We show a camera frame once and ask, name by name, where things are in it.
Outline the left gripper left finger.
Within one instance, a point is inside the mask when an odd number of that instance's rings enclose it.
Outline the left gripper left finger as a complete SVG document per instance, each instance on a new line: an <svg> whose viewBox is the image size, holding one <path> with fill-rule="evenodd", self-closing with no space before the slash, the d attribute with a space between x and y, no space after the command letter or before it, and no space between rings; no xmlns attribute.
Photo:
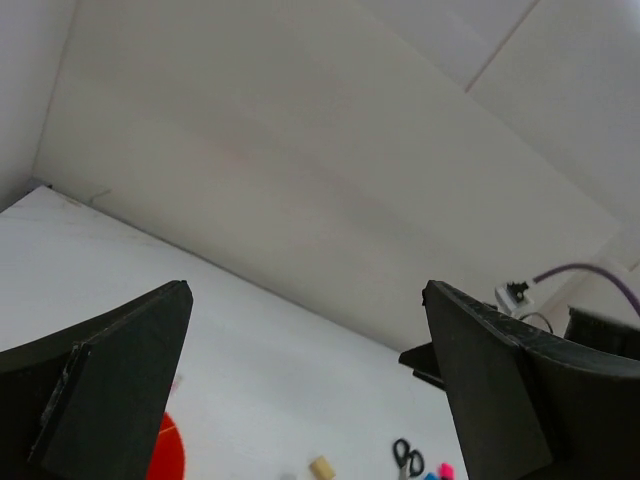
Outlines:
<svg viewBox="0 0 640 480"><path fill-rule="evenodd" d="M145 478L192 306L174 280L3 351L2 478Z"/></svg>

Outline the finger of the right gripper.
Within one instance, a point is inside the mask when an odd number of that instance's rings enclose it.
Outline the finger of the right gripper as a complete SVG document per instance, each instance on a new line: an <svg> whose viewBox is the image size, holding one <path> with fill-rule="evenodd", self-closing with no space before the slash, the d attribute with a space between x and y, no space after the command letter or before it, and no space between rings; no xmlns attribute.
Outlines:
<svg viewBox="0 0 640 480"><path fill-rule="evenodd" d="M414 377L436 388L445 387L432 342L402 352L398 362L410 368Z"/></svg>

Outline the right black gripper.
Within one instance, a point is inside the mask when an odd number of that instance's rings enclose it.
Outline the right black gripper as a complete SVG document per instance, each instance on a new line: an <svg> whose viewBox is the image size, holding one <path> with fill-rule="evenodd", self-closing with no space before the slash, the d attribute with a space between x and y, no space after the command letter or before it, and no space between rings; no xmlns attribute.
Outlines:
<svg viewBox="0 0 640 480"><path fill-rule="evenodd" d="M568 313L569 320L562 337L554 334L550 321L541 313L527 313L519 320L538 318L543 321L554 340L545 340L539 346L545 354L553 357L577 358L591 356L595 352L622 358L639 357L638 327L584 308L569 307Z"/></svg>

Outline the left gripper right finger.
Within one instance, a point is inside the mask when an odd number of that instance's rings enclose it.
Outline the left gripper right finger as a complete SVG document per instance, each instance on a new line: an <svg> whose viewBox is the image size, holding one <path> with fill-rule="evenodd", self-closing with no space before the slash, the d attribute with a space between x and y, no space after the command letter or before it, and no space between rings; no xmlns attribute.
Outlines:
<svg viewBox="0 0 640 480"><path fill-rule="evenodd" d="M423 302L471 479L636 479L639 363L431 280Z"/></svg>

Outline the pink marker cap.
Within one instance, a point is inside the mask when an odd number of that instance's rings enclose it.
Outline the pink marker cap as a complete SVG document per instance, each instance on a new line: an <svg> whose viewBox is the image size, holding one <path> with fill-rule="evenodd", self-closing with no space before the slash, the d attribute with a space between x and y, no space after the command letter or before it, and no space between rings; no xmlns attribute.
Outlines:
<svg viewBox="0 0 640 480"><path fill-rule="evenodd" d="M455 471L452 465L448 463L441 463L437 469L437 475L439 480L454 480Z"/></svg>

